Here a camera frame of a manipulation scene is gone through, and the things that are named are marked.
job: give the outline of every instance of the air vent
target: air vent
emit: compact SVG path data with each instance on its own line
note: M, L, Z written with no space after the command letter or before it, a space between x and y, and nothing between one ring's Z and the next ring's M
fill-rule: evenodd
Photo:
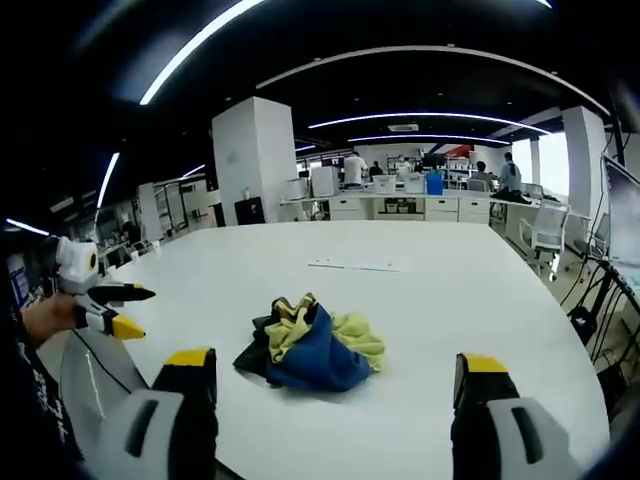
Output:
M416 123L407 123L406 125L389 125L389 130L395 133L401 133L401 132L417 132L420 129L418 128L418 124Z

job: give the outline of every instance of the hand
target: hand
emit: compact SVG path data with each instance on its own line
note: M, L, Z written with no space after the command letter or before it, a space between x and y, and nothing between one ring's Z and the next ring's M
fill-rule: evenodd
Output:
M34 348L40 348L56 333L76 326L73 316L75 304L76 299L71 295L56 293L22 312L22 319Z

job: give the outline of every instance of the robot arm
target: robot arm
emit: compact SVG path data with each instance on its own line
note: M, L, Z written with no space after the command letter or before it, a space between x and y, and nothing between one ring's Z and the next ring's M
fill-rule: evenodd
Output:
M60 290L76 298L75 318L78 328L89 327L120 340L143 338L145 331L130 318L108 304L146 300L155 293L140 285L117 282L100 283L98 248L95 243L58 241L56 263Z

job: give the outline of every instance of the black ceiling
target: black ceiling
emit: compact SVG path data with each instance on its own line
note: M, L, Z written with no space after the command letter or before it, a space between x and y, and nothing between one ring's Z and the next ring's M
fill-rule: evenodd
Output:
M628 61L622 48L633 33L625 28L629 17L613 6L622 7L622 0L594 11L585 10L593 8L583 5L588 2L577 2L577 9L566 0L551 0L553 10L535 0L267 0L206 41L143 107L138 101L164 65L235 2L59 3L20 7L5 43L20 47L9 55L5 163L12 178L21 179L12 185L13 197L38 199L12 202L8 214L40 222L49 221L47 208L56 200L99 189L115 151L122 156L106 203L131 195L140 183L176 177L203 163L212 155L211 118L251 95L290 105L296 136L331 147L354 136L387 133L389 123L405 119L315 130L308 125L400 111L518 121L550 107L595 108L525 69L439 52L352 58L255 89L316 58L455 44L556 71L607 108L612 73L622 72L632 82L638 78L637 62ZM417 123L421 133L487 136L501 128L443 118ZM548 123L561 128L557 120Z

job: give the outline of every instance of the curved ceiling light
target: curved ceiling light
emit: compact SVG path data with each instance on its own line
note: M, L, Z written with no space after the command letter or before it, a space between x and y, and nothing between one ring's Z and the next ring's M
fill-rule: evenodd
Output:
M455 117L455 118L468 118L472 120L485 120L487 122L503 123L505 125L513 125L520 128L528 128L538 133L544 133L549 135L551 132L543 130L542 128L526 125L520 122L512 122L511 120L505 120L502 118L484 117L482 115L467 115L465 113L440 113L440 112L407 112L407 113L382 113L380 115L365 115L362 117L342 118L340 120L332 120L331 122L317 123L315 125L309 125L309 128L328 127L329 125L338 125L340 123L358 122L360 120L372 120L376 118L391 118L391 117Z
M195 37L189 40L187 44L182 47L178 53L176 53L171 61L167 63L144 94L142 100L140 100L140 105L147 105L153 99L155 94L158 93L158 90L160 90L162 85L169 79L171 74L175 72L180 64L184 62L196 48L202 45L205 40L224 27L227 23L264 1L265 0L241 0L226 12L214 18L206 27L200 30Z
M183 179L187 178L189 175L193 175L198 170L202 170L203 168L204 168L204 165L200 165L199 167L194 168L193 170L191 170L191 171L185 173L183 176L181 176L180 180L183 180Z
M451 138L456 140L471 140L474 142L488 142L488 143L497 143L499 145L511 145L509 142L503 142L502 140L494 140L493 138L480 138L480 137L467 137L464 135L381 135L378 137L359 137L359 138L350 138L350 142L366 142L368 140L388 140L394 138Z
M116 162L120 158L120 152L114 153L111 157L111 161L109 162L109 166L107 167L107 173L104 175L104 180L102 180L102 187L100 188L100 195L98 196L98 210L102 207L102 200L104 200L104 192L107 191L107 185L109 185L109 179L111 178L111 174L113 173L113 169L116 166Z
M580 90L575 85L567 82L566 80L561 79L557 75L549 73L545 70L542 70L538 67L534 67L533 65L529 65L528 63L521 62L520 60L515 60L513 58L504 57L502 55L497 55L495 53L483 52L481 50L472 50L470 48L460 48L460 47L446 47L443 45L404 45L397 47L377 47L377 48L369 48L367 50L357 50L355 52L342 53L340 55L335 55L333 57L328 57L322 60L318 60L307 63L306 65L302 65L300 67L294 68L287 72L281 73L275 77L270 78L269 80L265 80L264 82L256 85L256 89L264 88L272 83L278 82L284 78L290 77L291 75L295 75L300 72L304 72L305 70L309 70L314 67L319 67L320 65L326 65L328 63L338 62L340 60L346 60L349 58L355 57L363 57L365 55L375 55L378 53L392 53L392 52L443 52L443 53L459 53L462 55L472 55L475 57L483 57L491 60L497 60L503 63L509 63L516 67L524 68L529 70L530 72L537 73L538 75L542 75L549 80L552 80L556 83L563 85L564 87L574 91L578 95L580 95L585 100L589 101L591 104L596 106L600 111L602 111L607 116L611 116L609 110L607 110L603 105L598 103L593 97L589 96L587 93Z
M32 227L31 225L27 225L26 223L12 220L10 218L7 218L7 223L10 225L13 225L14 227L22 228L23 230L29 230L30 232L37 233L38 235L44 235L45 237L48 237L50 235L49 232L40 230L39 228L36 228L36 227Z

